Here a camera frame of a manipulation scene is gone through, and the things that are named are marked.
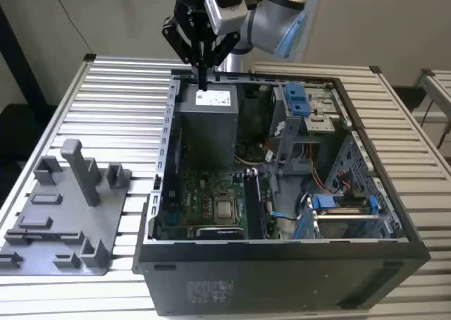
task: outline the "wall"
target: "wall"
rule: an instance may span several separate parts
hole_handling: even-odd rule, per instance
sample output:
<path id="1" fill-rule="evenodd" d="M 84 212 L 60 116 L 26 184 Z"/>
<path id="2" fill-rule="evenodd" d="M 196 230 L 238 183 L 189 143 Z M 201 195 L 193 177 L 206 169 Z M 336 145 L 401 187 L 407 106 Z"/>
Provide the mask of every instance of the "wall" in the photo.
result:
<path id="1" fill-rule="evenodd" d="M 173 0 L 62 0 L 98 54 L 175 57 L 160 35 Z M 87 47 L 57 0 L 0 0 L 47 99 L 64 94 Z"/>
<path id="2" fill-rule="evenodd" d="M 449 0 L 321 0 L 307 63 L 377 65 L 394 85 L 451 69 Z"/>

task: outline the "cable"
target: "cable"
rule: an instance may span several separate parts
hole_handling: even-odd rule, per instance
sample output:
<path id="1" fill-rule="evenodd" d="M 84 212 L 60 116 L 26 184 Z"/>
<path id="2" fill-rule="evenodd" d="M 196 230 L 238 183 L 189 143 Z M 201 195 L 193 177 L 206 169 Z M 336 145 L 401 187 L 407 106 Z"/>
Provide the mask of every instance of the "cable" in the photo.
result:
<path id="1" fill-rule="evenodd" d="M 77 26 L 75 25 L 75 23 L 72 21 L 72 19 L 70 18 L 69 12 L 66 10 L 66 7 L 64 6 L 63 2 L 61 0 L 58 0 L 59 4 L 61 5 L 61 8 L 63 8 L 64 12 L 66 13 L 67 18 L 69 19 L 70 24 L 72 24 L 73 28 L 75 29 L 75 31 L 78 32 L 79 36 L 81 39 L 83 39 L 83 41 L 85 42 L 85 45 L 87 47 L 87 49 L 89 50 L 89 52 L 92 53 L 92 49 L 89 46 L 89 44 L 87 43 L 85 37 L 83 37 L 82 33 L 78 30 Z"/>
<path id="2" fill-rule="evenodd" d="M 424 113 L 423 119 L 421 120 L 420 126 L 423 127 L 424 121 L 426 120 L 426 117 L 428 116 L 429 110 L 432 107 L 432 104 L 434 104 L 434 101 L 431 99 L 431 102 L 429 103 L 428 108 L 426 109 L 426 112 Z"/>
<path id="3" fill-rule="evenodd" d="M 437 149 L 440 149 L 442 147 L 443 142 L 445 141 L 445 137 L 446 137 L 447 133 L 443 133 L 442 136 L 440 137 L 440 140 L 437 144 Z"/>
<path id="4" fill-rule="evenodd" d="M 323 184 L 323 182 L 321 181 L 321 179 L 318 176 L 318 173 L 316 172 L 316 168 L 313 164 L 313 150 L 310 144 L 310 166 L 311 166 L 311 175 L 313 176 L 313 179 L 315 180 L 315 183 L 324 191 L 327 192 L 328 194 L 332 194 L 331 191 L 329 191 L 326 186 Z"/>
<path id="5" fill-rule="evenodd" d="M 297 221 L 298 220 L 297 218 L 290 218 L 289 216 L 287 216 L 283 212 L 271 211 L 270 215 L 273 216 L 274 218 L 286 219 L 286 220 L 289 220 L 289 221 Z"/>
<path id="6" fill-rule="evenodd" d="M 256 165 L 262 165 L 263 163 L 252 163 L 251 161 L 245 161 L 244 159 L 241 159 L 239 156 L 235 155 L 235 158 L 244 165 L 248 166 L 256 166 Z"/>
<path id="7" fill-rule="evenodd" d="M 302 144 L 302 153 L 300 155 L 300 159 L 305 159 L 305 144 Z"/>
<path id="8" fill-rule="evenodd" d="M 304 177 L 304 179 L 302 179 L 302 181 L 299 185 L 299 194 L 297 195 L 296 200 L 295 200 L 295 215 L 296 216 L 302 215 L 302 213 L 301 213 L 302 203 L 304 202 L 307 195 L 310 194 L 310 192 L 308 192 L 308 191 L 306 191 L 304 193 L 304 188 L 305 188 L 305 186 L 307 186 L 309 181 L 310 181 L 310 175 L 307 175 Z"/>
<path id="9" fill-rule="evenodd" d="M 305 223 L 305 219 L 302 219 L 301 222 L 299 223 L 299 226 L 297 227 L 295 234 L 293 235 L 293 239 L 299 239 L 301 230 L 302 230 L 302 226 L 304 226 Z"/>
<path id="10" fill-rule="evenodd" d="M 265 139 L 265 146 L 266 146 L 266 148 L 267 148 L 269 151 L 273 152 L 273 150 L 271 149 L 271 146 L 270 146 L 270 144 L 269 144 L 269 141 L 268 141 L 267 139 Z"/>
<path id="11" fill-rule="evenodd" d="M 437 149 L 440 149 L 442 147 L 443 142 L 445 141 L 445 137 L 448 133 L 451 131 L 451 121 L 448 121 L 445 125 L 445 128 L 443 129 L 442 137 L 440 137 L 440 141 L 437 144 Z"/>
<path id="12" fill-rule="evenodd" d="M 301 207 L 302 206 L 302 203 L 304 202 L 304 200 L 305 200 L 305 198 L 307 198 L 307 196 L 309 195 L 310 193 L 309 192 L 305 192 L 305 194 L 302 196 L 302 198 L 301 198 L 301 200 L 300 200 L 300 202 L 299 202 L 299 206 Z M 302 218 L 302 213 L 297 213 L 297 217 L 296 217 L 296 220 L 300 220 Z"/>
<path id="13" fill-rule="evenodd" d="M 343 184 L 346 186 L 346 192 L 351 190 L 351 185 L 347 181 L 343 181 Z"/>

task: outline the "black cable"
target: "black cable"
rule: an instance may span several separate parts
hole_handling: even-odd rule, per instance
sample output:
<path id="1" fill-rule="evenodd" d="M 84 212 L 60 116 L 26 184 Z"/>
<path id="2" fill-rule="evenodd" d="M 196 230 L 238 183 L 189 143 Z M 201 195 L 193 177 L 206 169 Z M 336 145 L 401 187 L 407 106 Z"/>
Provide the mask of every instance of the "black cable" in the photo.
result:
<path id="1" fill-rule="evenodd" d="M 89 46 L 89 44 L 87 43 L 85 37 L 83 37 L 82 33 L 78 30 L 77 26 L 75 25 L 75 23 L 72 21 L 72 19 L 70 18 L 69 12 L 66 10 L 66 7 L 64 6 L 63 2 L 61 0 L 58 0 L 58 2 L 61 5 L 61 8 L 63 8 L 64 12 L 66 13 L 67 18 L 69 19 L 70 24 L 72 24 L 73 28 L 75 29 L 75 31 L 78 32 L 79 36 L 81 39 L 83 39 L 83 41 L 85 42 L 85 45 L 87 47 L 87 49 L 89 50 L 89 52 L 92 53 L 92 49 Z"/>
<path id="2" fill-rule="evenodd" d="M 333 194 L 334 194 L 334 195 L 336 195 L 336 194 L 338 193 L 338 191 L 340 191 L 341 189 L 343 189 L 343 188 L 344 188 L 344 186 L 345 186 L 345 184 L 341 183 L 341 185 L 340 185 L 340 186 L 338 186 L 338 189 L 337 189 L 337 190 L 335 190 L 335 191 L 333 192 Z"/>
<path id="3" fill-rule="evenodd" d="M 424 122 L 425 122 L 425 120 L 426 120 L 426 117 L 428 116 L 428 113 L 429 113 L 429 110 L 430 110 L 431 107 L 432 107 L 432 104 L 434 104 L 434 101 L 433 101 L 433 100 L 431 100 L 431 102 L 429 103 L 428 108 L 426 109 L 426 112 L 424 113 L 423 120 L 421 121 L 421 124 L 420 124 L 421 127 L 423 127 L 423 124 L 424 124 Z"/>
<path id="4" fill-rule="evenodd" d="M 305 194 L 304 187 L 309 183 L 309 181 L 311 181 L 310 177 L 311 177 L 311 175 L 307 175 L 301 181 L 300 191 L 299 191 L 299 194 L 297 195 L 296 200 L 295 200 L 295 215 L 297 215 L 297 216 L 299 216 L 300 213 L 301 213 L 301 211 L 300 211 L 301 210 L 300 202 L 301 202 L 302 197 Z"/>
<path id="5" fill-rule="evenodd" d="M 438 144 L 437 144 L 437 149 L 440 149 L 440 148 L 442 147 L 442 144 L 443 144 L 443 142 L 445 141 L 446 135 L 447 135 L 447 133 L 444 132 L 444 133 L 442 134 L 442 136 L 440 137 L 440 140 L 439 140 L 439 142 L 438 142 Z"/>

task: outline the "red wire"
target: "red wire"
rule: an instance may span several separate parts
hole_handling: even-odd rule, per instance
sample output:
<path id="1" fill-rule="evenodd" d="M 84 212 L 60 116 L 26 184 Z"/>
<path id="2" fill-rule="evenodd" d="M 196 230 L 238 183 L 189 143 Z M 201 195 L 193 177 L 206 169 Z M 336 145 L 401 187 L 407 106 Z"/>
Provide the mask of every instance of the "red wire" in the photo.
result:
<path id="1" fill-rule="evenodd" d="M 346 192 L 349 192 L 351 189 L 351 185 L 347 181 L 344 181 L 343 184 L 345 184 L 346 186 Z"/>
<path id="2" fill-rule="evenodd" d="M 271 150 L 271 146 L 269 145 L 269 142 L 268 142 L 268 140 L 267 139 L 265 139 L 265 146 L 266 146 L 266 148 L 269 150 L 269 151 L 271 151 L 272 152 L 272 150 Z"/>

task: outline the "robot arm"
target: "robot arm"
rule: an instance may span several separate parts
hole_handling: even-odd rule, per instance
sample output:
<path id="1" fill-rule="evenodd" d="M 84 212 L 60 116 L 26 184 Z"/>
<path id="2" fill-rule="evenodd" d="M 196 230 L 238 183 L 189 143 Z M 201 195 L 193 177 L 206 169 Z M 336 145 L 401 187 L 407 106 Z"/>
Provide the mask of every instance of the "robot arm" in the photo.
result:
<path id="1" fill-rule="evenodd" d="M 304 0 L 176 0 L 162 33 L 184 63 L 191 63 L 200 90 L 206 72 L 239 49 L 258 47 L 288 57 L 302 31 Z M 221 42 L 213 48 L 218 36 Z"/>

